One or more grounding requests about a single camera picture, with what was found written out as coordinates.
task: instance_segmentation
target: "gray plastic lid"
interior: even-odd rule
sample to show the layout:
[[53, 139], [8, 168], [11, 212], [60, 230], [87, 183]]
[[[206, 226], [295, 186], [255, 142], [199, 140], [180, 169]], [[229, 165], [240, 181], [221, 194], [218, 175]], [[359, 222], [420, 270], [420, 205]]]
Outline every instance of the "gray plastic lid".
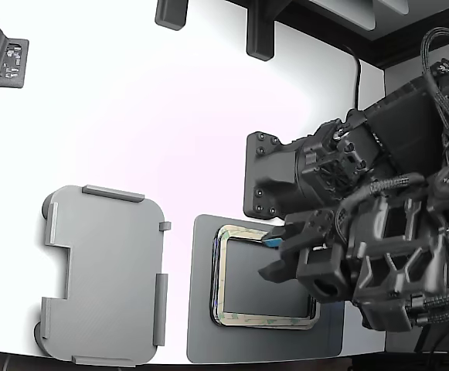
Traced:
[[134, 367], [164, 345], [164, 221], [136, 193], [66, 186], [43, 205], [46, 245], [69, 249], [66, 298], [43, 298], [35, 329], [48, 355], [77, 364]]

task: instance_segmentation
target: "dark gray mat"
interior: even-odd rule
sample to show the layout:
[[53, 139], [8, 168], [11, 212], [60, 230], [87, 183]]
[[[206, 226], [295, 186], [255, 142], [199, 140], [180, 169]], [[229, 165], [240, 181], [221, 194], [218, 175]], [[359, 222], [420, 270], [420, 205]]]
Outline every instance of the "dark gray mat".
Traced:
[[[189, 360], [193, 363], [273, 362], [337, 356], [342, 349], [342, 303], [322, 305], [319, 321], [314, 328], [307, 331], [231, 328], [218, 326], [212, 321], [209, 301], [213, 239], [217, 230], [225, 224], [258, 230], [271, 228], [267, 224], [218, 216], [197, 217], [193, 231], [187, 346]], [[257, 313], [261, 315], [297, 314], [301, 297], [298, 300], [290, 298], [289, 295], [286, 295], [287, 299], [275, 297], [271, 290], [277, 294], [279, 285], [269, 290], [269, 283], [263, 281], [257, 273], [258, 267], [277, 259], [277, 256], [266, 252], [254, 254], [252, 250], [255, 248], [236, 248], [238, 246], [239, 243], [236, 243], [235, 247], [229, 249], [226, 262], [226, 309], [229, 305], [230, 310], [261, 311]], [[296, 282], [291, 282], [284, 290], [292, 292], [297, 289]], [[266, 312], [261, 310], [260, 303], [267, 303], [269, 308]]]

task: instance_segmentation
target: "cable bundle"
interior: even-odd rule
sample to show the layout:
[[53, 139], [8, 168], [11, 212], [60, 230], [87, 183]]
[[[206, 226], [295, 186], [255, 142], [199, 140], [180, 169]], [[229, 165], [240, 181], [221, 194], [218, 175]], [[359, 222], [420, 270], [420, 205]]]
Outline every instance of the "cable bundle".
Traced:
[[442, 143], [444, 146], [444, 155], [446, 165], [449, 165], [449, 100], [442, 94], [437, 85], [429, 65], [430, 44], [438, 37], [449, 38], [449, 29], [437, 27], [430, 30], [424, 37], [420, 47], [422, 59], [423, 76], [427, 82], [427, 89], [435, 101], [437, 112], [444, 125], [442, 134]]

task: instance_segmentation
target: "black shelf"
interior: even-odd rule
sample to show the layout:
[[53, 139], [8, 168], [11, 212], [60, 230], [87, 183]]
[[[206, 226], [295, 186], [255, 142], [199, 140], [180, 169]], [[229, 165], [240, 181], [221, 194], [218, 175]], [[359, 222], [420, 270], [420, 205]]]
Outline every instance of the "black shelf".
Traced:
[[[382, 70], [419, 56], [421, 40], [429, 29], [449, 27], [447, 9], [372, 41], [293, 0], [226, 1], [248, 9], [247, 53], [260, 60], [274, 57], [275, 21], [338, 49], [346, 51], [348, 47], [361, 60]], [[181, 29], [186, 20], [187, 6], [188, 0], [158, 0], [156, 22], [160, 26]], [[433, 47], [445, 43], [438, 39]]]

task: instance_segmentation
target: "gray plastic tray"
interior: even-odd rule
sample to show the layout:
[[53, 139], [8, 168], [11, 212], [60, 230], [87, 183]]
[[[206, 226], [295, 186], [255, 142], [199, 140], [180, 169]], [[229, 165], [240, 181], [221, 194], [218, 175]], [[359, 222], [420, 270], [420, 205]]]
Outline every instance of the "gray plastic tray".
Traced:
[[46, 245], [69, 249], [66, 298], [43, 298], [35, 329], [48, 355], [77, 364], [134, 367], [164, 345], [170, 223], [143, 195], [66, 186], [43, 205]]
[[[213, 240], [217, 230], [226, 224], [266, 231], [272, 228], [267, 224], [218, 216], [196, 218], [189, 303], [189, 360], [193, 363], [239, 363], [337, 356], [342, 349], [343, 303], [322, 305], [318, 322], [304, 331], [226, 327], [213, 322], [209, 308]], [[301, 314], [304, 297], [292, 296], [301, 292], [296, 281], [288, 282], [283, 290], [280, 285], [263, 280], [257, 272], [258, 268], [277, 259], [275, 253], [239, 243], [228, 249], [225, 307], [229, 306], [230, 311], [261, 315]]]

